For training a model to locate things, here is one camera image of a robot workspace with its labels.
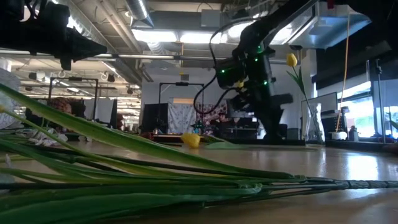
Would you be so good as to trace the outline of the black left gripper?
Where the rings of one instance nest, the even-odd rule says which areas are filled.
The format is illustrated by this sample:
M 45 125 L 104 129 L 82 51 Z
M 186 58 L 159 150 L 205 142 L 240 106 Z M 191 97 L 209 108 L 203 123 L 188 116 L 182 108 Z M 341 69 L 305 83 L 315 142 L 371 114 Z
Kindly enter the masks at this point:
M 60 60 L 63 70 L 71 70 L 72 62 L 107 52 L 106 46 L 82 36 L 75 28 L 69 27 L 66 28 L 65 39 L 58 41 L 53 49 L 52 55 Z

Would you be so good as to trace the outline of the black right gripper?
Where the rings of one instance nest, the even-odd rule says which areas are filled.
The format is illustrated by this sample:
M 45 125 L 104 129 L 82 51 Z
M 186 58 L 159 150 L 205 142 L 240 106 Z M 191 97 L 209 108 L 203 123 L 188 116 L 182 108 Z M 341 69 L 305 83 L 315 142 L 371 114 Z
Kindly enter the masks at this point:
M 289 93 L 270 95 L 269 93 L 238 91 L 238 94 L 228 100 L 228 109 L 231 111 L 254 112 L 260 120 L 266 132 L 263 139 L 268 142 L 277 142 L 282 139 L 279 134 L 279 122 L 282 116 L 280 105 L 293 102 L 293 96 Z

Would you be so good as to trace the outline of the yellow tulip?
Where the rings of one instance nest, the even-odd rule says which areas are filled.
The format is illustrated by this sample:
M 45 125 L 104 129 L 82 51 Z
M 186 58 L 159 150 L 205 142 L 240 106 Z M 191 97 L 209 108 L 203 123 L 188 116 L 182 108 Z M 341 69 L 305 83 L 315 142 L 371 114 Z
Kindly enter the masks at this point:
M 307 92 L 305 90 L 305 85 L 303 81 L 303 74 L 302 74 L 302 68 L 299 67 L 296 69 L 298 65 L 298 60 L 296 56 L 293 53 L 287 54 L 287 59 L 286 59 L 286 64 L 291 68 L 292 72 L 287 71 L 287 74 L 291 77 L 291 79 L 297 84 L 299 87 L 302 95 L 304 96 L 304 99 L 307 101 Z
M 191 149 L 245 149 L 245 147 L 242 145 L 234 144 L 225 139 L 217 138 L 211 135 L 184 133 L 180 138 L 182 142 Z

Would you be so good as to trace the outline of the white flower sprig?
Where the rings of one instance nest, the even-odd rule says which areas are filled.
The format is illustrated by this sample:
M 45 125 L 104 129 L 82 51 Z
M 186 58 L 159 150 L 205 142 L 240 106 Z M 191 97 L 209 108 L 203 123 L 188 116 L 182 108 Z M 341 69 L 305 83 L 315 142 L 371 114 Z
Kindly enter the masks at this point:
M 53 128 L 47 128 L 46 131 L 48 131 L 50 134 L 53 134 L 54 136 L 56 136 L 59 140 L 62 140 L 64 142 L 68 141 L 68 138 L 65 134 L 61 134 Z M 46 134 L 44 134 L 43 132 L 38 131 L 36 129 L 28 131 L 26 133 L 26 136 L 29 138 L 29 141 L 34 143 L 35 145 L 42 145 L 42 146 L 59 146 L 60 145 L 60 143 L 58 141 L 49 138 Z

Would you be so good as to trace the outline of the tall clear glass vase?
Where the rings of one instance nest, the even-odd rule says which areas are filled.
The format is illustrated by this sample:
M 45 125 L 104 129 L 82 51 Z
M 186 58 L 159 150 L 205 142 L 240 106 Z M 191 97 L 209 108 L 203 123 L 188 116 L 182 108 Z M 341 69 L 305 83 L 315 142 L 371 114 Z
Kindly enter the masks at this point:
M 303 138 L 309 144 L 324 144 L 325 132 L 321 119 L 321 103 L 303 103 Z

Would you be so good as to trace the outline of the pink dotted cloth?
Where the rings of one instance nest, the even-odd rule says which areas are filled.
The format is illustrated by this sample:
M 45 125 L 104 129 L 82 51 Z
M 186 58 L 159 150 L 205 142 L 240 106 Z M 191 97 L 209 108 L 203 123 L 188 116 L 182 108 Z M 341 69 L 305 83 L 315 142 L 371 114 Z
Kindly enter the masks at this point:
M 212 109 L 212 107 L 214 107 L 214 105 L 212 105 L 212 104 L 201 105 L 199 103 L 197 103 L 196 106 L 200 111 L 209 111 Z M 204 115 L 197 113 L 196 120 L 201 121 L 205 125 L 208 125 L 208 124 L 210 124 L 210 121 L 218 120 L 220 117 L 220 114 L 226 114 L 227 109 L 228 109 L 228 107 L 225 102 L 220 103 L 211 113 L 204 114 Z

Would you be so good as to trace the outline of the grey ceiling pipe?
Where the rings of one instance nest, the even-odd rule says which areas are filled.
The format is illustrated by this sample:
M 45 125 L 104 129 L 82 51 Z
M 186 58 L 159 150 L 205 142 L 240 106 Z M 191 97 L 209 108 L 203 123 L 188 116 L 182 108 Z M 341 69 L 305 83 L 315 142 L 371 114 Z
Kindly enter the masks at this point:
M 36 53 L 29 51 L 0 49 L 0 57 L 4 58 L 32 58 L 32 59 L 53 59 L 56 58 L 50 54 Z M 212 57 L 191 56 L 191 55 L 154 55 L 154 54 L 98 54 L 92 57 L 81 58 L 81 60 L 91 61 L 109 61 L 116 59 L 136 59 L 136 60 L 193 60 L 193 61 L 212 61 Z

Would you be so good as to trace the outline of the computer monitor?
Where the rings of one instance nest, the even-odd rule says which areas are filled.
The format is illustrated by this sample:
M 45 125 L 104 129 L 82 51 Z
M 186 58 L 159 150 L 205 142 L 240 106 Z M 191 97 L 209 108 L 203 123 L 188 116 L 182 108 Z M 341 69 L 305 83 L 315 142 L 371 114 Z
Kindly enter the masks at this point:
M 337 92 L 318 96 L 316 98 L 310 98 L 307 101 L 301 101 L 302 118 L 307 118 L 310 115 L 307 103 L 310 104 L 313 114 L 317 113 L 315 109 L 317 108 L 318 104 L 320 104 L 320 108 L 318 109 L 320 112 L 337 110 Z

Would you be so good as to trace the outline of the white panel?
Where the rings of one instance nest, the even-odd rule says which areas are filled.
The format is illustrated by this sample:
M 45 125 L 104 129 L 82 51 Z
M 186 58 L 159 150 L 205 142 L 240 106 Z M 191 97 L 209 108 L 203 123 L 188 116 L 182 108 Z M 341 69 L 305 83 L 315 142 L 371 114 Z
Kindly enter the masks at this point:
M 96 106 L 96 116 L 92 119 L 94 98 L 89 100 L 83 100 L 86 110 L 85 118 L 88 120 L 98 120 L 100 123 L 107 123 L 112 128 L 116 127 L 116 105 L 115 100 L 110 100 L 108 98 L 98 98 Z

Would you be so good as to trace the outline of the ceiling light panel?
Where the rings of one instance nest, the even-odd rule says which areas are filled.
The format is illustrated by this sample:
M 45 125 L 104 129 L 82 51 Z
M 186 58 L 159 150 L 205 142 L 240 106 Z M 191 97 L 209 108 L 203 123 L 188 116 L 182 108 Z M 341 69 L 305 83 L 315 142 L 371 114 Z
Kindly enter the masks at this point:
M 220 44 L 226 43 L 228 36 L 226 34 L 216 34 L 212 39 L 211 32 L 194 31 L 174 31 L 174 30 L 139 30 L 132 29 L 136 40 L 147 43 L 158 42 L 181 42 L 187 44 Z

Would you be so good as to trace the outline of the white floral cloth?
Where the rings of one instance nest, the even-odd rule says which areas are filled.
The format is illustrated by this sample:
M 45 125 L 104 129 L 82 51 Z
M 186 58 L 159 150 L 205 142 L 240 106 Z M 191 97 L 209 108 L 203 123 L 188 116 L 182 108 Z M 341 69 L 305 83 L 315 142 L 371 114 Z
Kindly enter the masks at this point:
M 168 103 L 168 133 L 192 133 L 197 119 L 193 105 Z

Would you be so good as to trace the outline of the green flower stems foreground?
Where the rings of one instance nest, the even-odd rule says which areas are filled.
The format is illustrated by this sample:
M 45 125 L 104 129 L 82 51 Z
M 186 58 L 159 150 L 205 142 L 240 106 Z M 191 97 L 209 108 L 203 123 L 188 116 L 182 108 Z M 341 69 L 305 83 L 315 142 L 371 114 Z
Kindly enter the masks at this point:
M 17 87 L 15 76 L 0 68 L 0 113 L 9 113 L 9 101 L 16 100 L 86 137 L 182 163 L 192 173 L 129 164 L 86 152 L 85 156 L 92 161 L 113 167 L 111 171 L 91 169 L 0 139 L 0 149 L 25 154 L 57 171 L 52 175 L 8 169 L 8 174 L 29 177 L 32 191 L 0 198 L 0 224 L 79 224 L 182 205 L 211 207 L 332 190 L 398 189 L 396 181 L 314 179 L 222 164 L 63 113 L 19 93 Z

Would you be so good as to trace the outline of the black panel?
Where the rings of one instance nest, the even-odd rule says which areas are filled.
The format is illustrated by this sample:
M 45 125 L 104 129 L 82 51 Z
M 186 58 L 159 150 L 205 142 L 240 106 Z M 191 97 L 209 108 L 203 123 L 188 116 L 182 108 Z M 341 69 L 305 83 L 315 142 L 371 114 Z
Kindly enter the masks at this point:
M 142 114 L 141 131 L 153 132 L 158 129 L 166 134 L 168 130 L 168 108 L 167 103 L 145 104 Z

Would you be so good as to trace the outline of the large metal air duct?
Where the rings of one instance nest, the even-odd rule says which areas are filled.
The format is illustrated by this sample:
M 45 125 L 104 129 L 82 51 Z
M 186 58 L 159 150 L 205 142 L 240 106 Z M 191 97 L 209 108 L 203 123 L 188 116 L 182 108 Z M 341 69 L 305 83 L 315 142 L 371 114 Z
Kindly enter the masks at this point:
M 336 4 L 330 9 L 327 2 L 313 2 L 283 22 L 270 44 L 327 49 L 370 23 L 368 16 L 347 4 Z

